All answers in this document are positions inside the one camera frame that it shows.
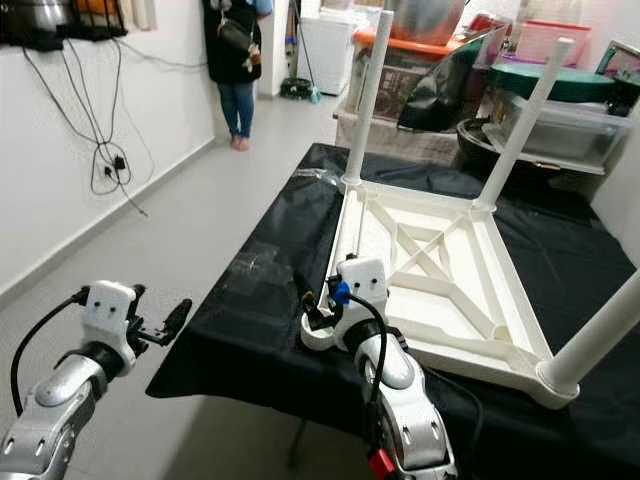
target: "plastic storage box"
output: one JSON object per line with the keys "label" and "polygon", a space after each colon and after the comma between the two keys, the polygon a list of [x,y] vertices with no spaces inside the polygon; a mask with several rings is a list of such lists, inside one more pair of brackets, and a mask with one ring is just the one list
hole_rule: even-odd
{"label": "plastic storage box", "polygon": [[558,39],[564,37],[575,42],[565,65],[576,65],[580,62],[590,34],[591,27],[529,20],[522,24],[516,56],[525,61],[546,63]]}
{"label": "plastic storage box", "polygon": [[[506,92],[497,98],[500,100],[494,110],[494,121],[500,124],[500,134],[506,140],[527,101]],[[606,111],[605,104],[548,101],[524,152],[602,166],[633,126],[628,118],[608,115]]]}

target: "kitchen appliance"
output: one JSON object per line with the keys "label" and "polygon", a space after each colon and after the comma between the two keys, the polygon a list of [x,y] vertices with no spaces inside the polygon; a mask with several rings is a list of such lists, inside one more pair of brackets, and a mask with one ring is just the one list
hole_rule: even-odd
{"label": "kitchen appliance", "polygon": [[393,10],[391,36],[430,45],[446,45],[456,29],[465,0],[385,0]]}
{"label": "kitchen appliance", "polygon": [[3,0],[0,24],[6,35],[55,33],[58,25],[73,22],[70,0]]}

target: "gray floor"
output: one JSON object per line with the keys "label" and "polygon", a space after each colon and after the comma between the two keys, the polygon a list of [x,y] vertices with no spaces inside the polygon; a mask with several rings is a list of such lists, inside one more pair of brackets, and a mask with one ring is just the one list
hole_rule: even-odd
{"label": "gray floor", "polygon": [[[232,151],[227,135],[219,135],[216,147],[142,202],[150,218],[127,213],[1,311],[2,343],[16,345],[35,319],[96,279],[147,285],[139,313],[152,322],[183,297],[199,304],[311,143],[333,143],[335,106],[332,98],[315,106],[260,101],[251,152]],[[217,118],[218,132],[222,125]],[[80,334],[77,310],[56,318],[28,349],[22,385],[76,347]],[[9,353],[0,352],[3,377]],[[80,437],[68,480],[370,478],[359,439],[311,425],[298,467],[287,470],[297,419],[227,399],[146,397],[165,354],[150,350],[131,375],[112,384]],[[3,387],[0,432],[11,419]]]}

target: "black cable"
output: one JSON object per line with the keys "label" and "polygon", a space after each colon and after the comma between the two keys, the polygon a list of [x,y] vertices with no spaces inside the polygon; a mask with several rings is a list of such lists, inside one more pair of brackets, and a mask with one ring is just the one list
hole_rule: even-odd
{"label": "black cable", "polygon": [[125,115],[129,119],[129,123],[131,124],[131,127],[136,132],[136,135],[138,136],[138,140],[140,140],[140,143],[144,147],[144,150],[147,152],[147,158],[149,159],[149,164],[151,166],[151,168],[149,169],[149,174],[147,175],[146,180],[144,180],[142,182],[142,183],[148,183],[149,180],[151,180],[153,178],[153,175],[154,175],[154,173],[156,171],[156,164],[155,164],[155,162],[153,160],[153,154],[151,153],[151,148],[149,148],[149,145],[147,145],[147,142],[144,139],[144,135],[142,135],[142,132],[140,131],[140,129],[136,125],[136,122],[133,120],[133,117],[131,116],[131,112],[129,111],[129,108],[127,107],[127,98],[126,98],[124,92],[125,92],[124,86],[122,84],[120,84],[120,99],[121,99],[121,103],[122,103],[122,109],[124,110]]}
{"label": "black cable", "polygon": [[[82,97],[82,95],[80,93],[80,89],[78,87],[78,84],[76,83],[76,80],[73,77],[73,74],[71,72],[71,67],[69,65],[69,62],[67,61],[66,56],[64,55],[63,52],[61,52],[61,56],[62,56],[62,60],[63,60],[63,63],[64,63],[65,71],[67,73],[67,78],[68,78],[69,83],[71,85],[71,88],[72,88],[72,90],[73,90],[73,92],[74,92],[74,94],[76,96],[76,99],[80,103],[80,106],[82,107],[82,110],[84,111],[84,114],[86,115],[87,120],[89,121],[89,125],[91,127],[91,133],[93,134],[93,138],[91,138],[89,135],[86,135],[83,132],[81,132],[80,129],[73,124],[73,122],[71,121],[71,119],[69,118],[67,113],[64,111],[64,108],[62,107],[62,104],[56,98],[55,94],[51,90],[51,87],[49,86],[49,84],[45,80],[44,75],[42,74],[40,69],[36,66],[35,62],[33,62],[31,57],[27,54],[26,49],[23,48],[22,52],[23,52],[23,55],[25,56],[25,58],[27,59],[27,61],[29,62],[29,64],[35,70],[36,74],[40,78],[40,81],[42,82],[42,84],[44,85],[45,89],[47,90],[47,93],[49,94],[49,97],[54,102],[54,104],[56,105],[58,111],[62,114],[63,118],[65,119],[65,121],[67,122],[69,127],[71,127],[73,132],[76,135],[78,135],[80,138],[83,138],[84,140],[86,140],[88,142],[91,142],[92,144],[95,145],[95,149],[93,151],[92,163],[91,163],[91,180],[90,180],[91,192],[94,195],[104,196],[104,195],[112,194],[116,190],[120,189],[122,191],[122,193],[124,194],[125,198],[127,199],[127,201],[138,212],[140,212],[140,214],[144,215],[145,217],[148,217],[148,214],[146,212],[144,212],[131,199],[131,197],[128,195],[128,193],[126,192],[126,190],[124,188],[126,185],[128,185],[131,182],[131,180],[133,178],[133,173],[131,171],[131,166],[129,164],[129,160],[127,158],[126,152],[124,151],[124,149],[122,147],[120,147],[118,144],[113,142],[113,136],[114,136],[114,132],[115,132],[115,116],[116,116],[116,108],[117,108],[117,102],[118,102],[118,92],[120,90],[120,76],[121,76],[121,72],[122,72],[122,58],[123,58],[122,49],[120,48],[120,45],[118,44],[118,42],[114,40],[114,45],[116,47],[116,51],[117,51],[117,54],[118,54],[118,61],[117,61],[116,74],[115,74],[113,103],[111,105],[110,126],[109,126],[109,130],[108,130],[108,135],[105,135],[105,133],[102,131],[102,129],[100,127],[100,123],[98,122],[97,115],[95,113],[95,110],[93,108],[93,104],[91,102],[91,97],[89,95],[89,90],[87,88],[87,81],[86,81],[86,76],[85,76],[85,73],[84,73],[84,67],[82,65],[82,61],[80,59],[80,55],[78,54],[78,51],[76,50],[75,46],[73,45],[73,43],[70,40],[67,40],[67,44],[69,45],[69,47],[70,47],[70,49],[71,49],[71,51],[73,53],[73,56],[75,57],[75,60],[76,60],[76,62],[78,64],[78,71],[80,73],[80,84],[81,84],[82,92],[84,93],[85,99],[83,99],[83,97]],[[111,181],[114,182],[114,185],[113,185],[112,188],[108,188],[108,189],[98,189],[97,188],[96,180],[98,178],[99,172],[102,171],[102,169],[98,169],[97,168],[97,166],[98,166],[98,157],[100,157],[102,159],[102,161],[104,162],[104,164],[106,164],[105,168],[104,168],[104,171],[103,171],[103,173],[105,175],[104,178],[109,178]],[[122,160],[123,167],[119,167],[118,168],[116,166],[116,160],[118,159],[118,157],[120,157],[120,159]],[[121,175],[121,171],[123,171],[125,173],[124,178]]]}
{"label": "black cable", "polygon": [[369,403],[375,404],[375,402],[378,399],[378,394],[380,392],[380,383],[382,382],[382,372],[384,371],[384,361],[387,356],[387,326],[385,325],[384,320],[382,319],[382,315],[380,315],[380,312],[378,311],[378,309],[373,305],[371,305],[369,302],[351,293],[347,295],[347,298],[349,300],[353,300],[356,303],[359,303],[364,308],[369,310],[373,315],[373,318],[375,318],[376,322],[378,322],[378,328],[380,329],[380,336],[381,336],[380,357],[378,359],[378,365],[376,366],[375,376],[373,377],[373,385],[371,386],[371,396],[369,398]]}
{"label": "black cable", "polygon": [[482,406],[482,402],[473,392],[463,387],[459,383],[455,382],[454,380],[451,380],[450,378],[447,378],[444,375],[439,374],[438,372],[436,372],[435,370],[432,370],[431,368],[428,368],[428,367],[423,367],[423,368],[430,375],[433,375],[440,381],[446,383],[447,385],[453,387],[455,390],[458,390],[459,392],[469,397],[473,402],[473,404],[475,405],[476,412],[477,412],[476,425],[473,429],[473,434],[471,435],[471,439],[469,440],[469,446],[467,447],[467,453],[464,458],[465,468],[462,469],[462,476],[461,476],[463,480],[464,479],[470,480],[473,472],[473,465],[475,462],[475,453],[476,453],[476,448],[478,446],[478,440],[480,439],[480,434],[482,433],[482,427],[484,425],[484,407]]}
{"label": "black cable", "polygon": [[113,39],[113,41],[116,42],[118,45],[122,45],[123,47],[128,48],[129,50],[131,50],[133,53],[135,53],[136,55],[138,55],[140,58],[142,58],[144,60],[149,60],[149,61],[152,61],[152,62],[158,62],[158,63],[161,63],[161,64],[166,65],[168,67],[183,68],[183,69],[186,69],[186,70],[201,70],[202,68],[204,68],[204,67],[206,67],[208,65],[207,62],[196,63],[196,64],[171,62],[169,60],[165,60],[164,58],[156,57],[156,56],[149,55],[147,53],[141,52],[137,48],[129,45],[127,42],[124,42],[122,40]]}
{"label": "black cable", "polygon": [[56,308],[47,313],[38,323],[36,323],[31,330],[25,335],[25,337],[18,345],[16,352],[13,354],[13,359],[11,360],[11,397],[13,398],[13,406],[16,409],[16,414],[18,416],[22,415],[22,400],[20,399],[20,388],[18,385],[18,369],[20,367],[20,359],[22,358],[22,354],[24,353],[29,342],[33,340],[33,337],[44,327],[53,317],[62,312],[69,305],[74,303],[86,304],[86,299],[89,294],[88,287],[83,288],[78,293],[72,295]]}
{"label": "black cable", "polygon": [[40,69],[36,66],[36,64],[33,62],[33,60],[31,59],[31,57],[27,54],[27,50],[26,48],[22,47],[22,54],[24,55],[24,57],[27,59],[27,61],[29,62],[29,64],[31,65],[31,67],[33,68],[33,70],[36,72],[36,74],[38,75],[38,77],[40,78],[40,81],[42,82],[42,85],[44,86],[44,88],[47,90],[47,93],[49,94],[49,97],[51,98],[51,100],[53,101],[53,103],[55,104],[55,106],[57,107],[58,111],[60,112],[60,114],[62,115],[62,118],[64,118],[64,120],[67,122],[67,124],[69,125],[69,127],[71,128],[71,130],[74,131],[74,133],[76,135],[78,135],[80,138],[83,138],[85,140],[87,140],[88,142],[93,143],[94,140],[92,138],[90,138],[88,135],[83,134],[82,132],[80,132],[76,126],[73,124],[73,122],[71,122],[71,120],[69,119],[69,117],[67,116],[66,112],[64,111],[64,109],[62,108],[62,105],[60,104],[60,102],[58,101],[58,99],[56,98],[56,96],[53,94],[53,91],[51,90],[51,88],[49,87],[49,84],[47,83],[47,81],[45,80],[44,76],[42,75],[42,72],[40,71]]}

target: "black table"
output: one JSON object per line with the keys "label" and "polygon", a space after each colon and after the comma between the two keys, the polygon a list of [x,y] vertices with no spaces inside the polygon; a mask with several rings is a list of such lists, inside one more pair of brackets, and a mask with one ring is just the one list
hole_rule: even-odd
{"label": "black table", "polygon": [[[340,174],[347,151],[313,145],[301,168]],[[472,198],[482,181],[436,166],[375,155],[363,178]],[[537,185],[508,185],[495,218],[551,349],[556,352],[624,283],[634,267],[586,202]],[[291,178],[236,260],[180,335],[147,393],[216,395],[268,406],[360,434],[352,360],[299,341],[292,270],[320,291],[342,204],[335,187]],[[489,478],[640,478],[640,332],[582,383],[569,408],[549,411],[520,392],[470,379],[486,410],[476,472]],[[475,422],[469,399],[427,374],[454,451]]]}

